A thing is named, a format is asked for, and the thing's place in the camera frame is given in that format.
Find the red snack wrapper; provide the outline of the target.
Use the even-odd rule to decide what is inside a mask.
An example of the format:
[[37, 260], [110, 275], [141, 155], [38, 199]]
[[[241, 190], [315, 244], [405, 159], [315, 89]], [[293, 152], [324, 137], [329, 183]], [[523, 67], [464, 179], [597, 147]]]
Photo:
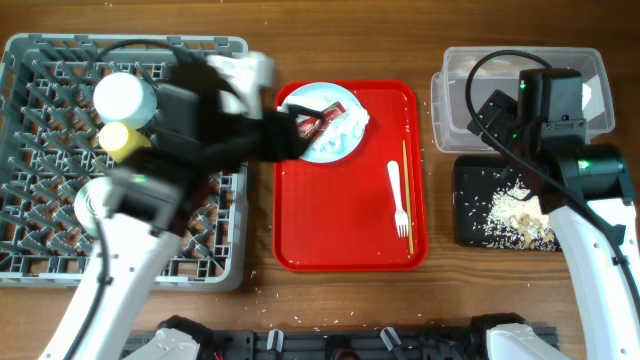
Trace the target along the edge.
[[304, 116], [299, 120], [298, 133], [303, 139], [313, 142], [323, 135], [334, 120], [345, 113], [345, 107], [340, 102], [334, 102], [322, 111], [321, 118]]

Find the rice and peanut waste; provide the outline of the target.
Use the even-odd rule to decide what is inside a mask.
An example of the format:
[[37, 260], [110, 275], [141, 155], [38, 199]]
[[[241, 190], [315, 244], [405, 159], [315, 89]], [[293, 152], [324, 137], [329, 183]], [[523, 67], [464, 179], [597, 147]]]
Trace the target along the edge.
[[473, 195], [463, 202], [462, 215], [470, 221], [470, 244], [484, 248], [556, 252], [560, 245], [538, 197], [527, 198], [521, 180], [492, 190], [487, 199]]

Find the yellow cup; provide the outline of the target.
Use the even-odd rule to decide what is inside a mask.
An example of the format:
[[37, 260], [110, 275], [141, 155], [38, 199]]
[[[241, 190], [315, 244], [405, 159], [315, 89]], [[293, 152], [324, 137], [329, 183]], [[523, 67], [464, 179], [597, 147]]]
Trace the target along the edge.
[[142, 133], [121, 122], [107, 123], [98, 134], [99, 145], [120, 163], [141, 147], [150, 147], [150, 140]]

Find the light blue bowl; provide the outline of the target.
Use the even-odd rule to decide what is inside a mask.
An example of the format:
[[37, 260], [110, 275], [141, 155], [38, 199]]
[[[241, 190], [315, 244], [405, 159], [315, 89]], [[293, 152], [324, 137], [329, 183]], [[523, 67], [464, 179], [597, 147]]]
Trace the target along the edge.
[[98, 82], [93, 104], [104, 123], [122, 122], [140, 129], [155, 115], [157, 98], [146, 81], [128, 73], [112, 73]]

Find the green bowl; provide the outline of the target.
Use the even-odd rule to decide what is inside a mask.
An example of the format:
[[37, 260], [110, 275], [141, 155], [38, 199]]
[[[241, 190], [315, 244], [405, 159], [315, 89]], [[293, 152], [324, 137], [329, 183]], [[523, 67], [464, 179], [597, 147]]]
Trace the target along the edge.
[[78, 223], [95, 238], [106, 235], [103, 219], [108, 215], [109, 208], [105, 202], [112, 188], [110, 177], [98, 177], [83, 185], [74, 199], [73, 208]]

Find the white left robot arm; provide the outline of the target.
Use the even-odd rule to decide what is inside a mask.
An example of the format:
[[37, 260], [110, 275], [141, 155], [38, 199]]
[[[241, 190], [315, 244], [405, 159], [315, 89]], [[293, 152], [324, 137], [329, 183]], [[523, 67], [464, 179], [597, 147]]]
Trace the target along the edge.
[[158, 87], [160, 120], [149, 147], [133, 151], [109, 176], [98, 242], [45, 359], [115, 359], [152, 285], [178, 250], [209, 177], [248, 161], [300, 157], [310, 142], [296, 119], [263, 103], [274, 62], [260, 52], [179, 59]]

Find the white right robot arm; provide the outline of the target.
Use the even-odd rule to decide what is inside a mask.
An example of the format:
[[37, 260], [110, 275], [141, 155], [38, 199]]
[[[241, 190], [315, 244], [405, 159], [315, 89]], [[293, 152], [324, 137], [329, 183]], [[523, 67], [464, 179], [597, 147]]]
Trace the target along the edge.
[[[520, 72], [518, 97], [472, 102], [476, 73], [502, 56], [531, 60]], [[469, 71], [464, 99], [482, 141], [525, 175], [549, 218], [569, 268], [587, 355], [639, 356], [639, 249], [635, 191], [622, 152], [589, 144], [583, 115], [583, 77], [531, 53], [505, 49]]]

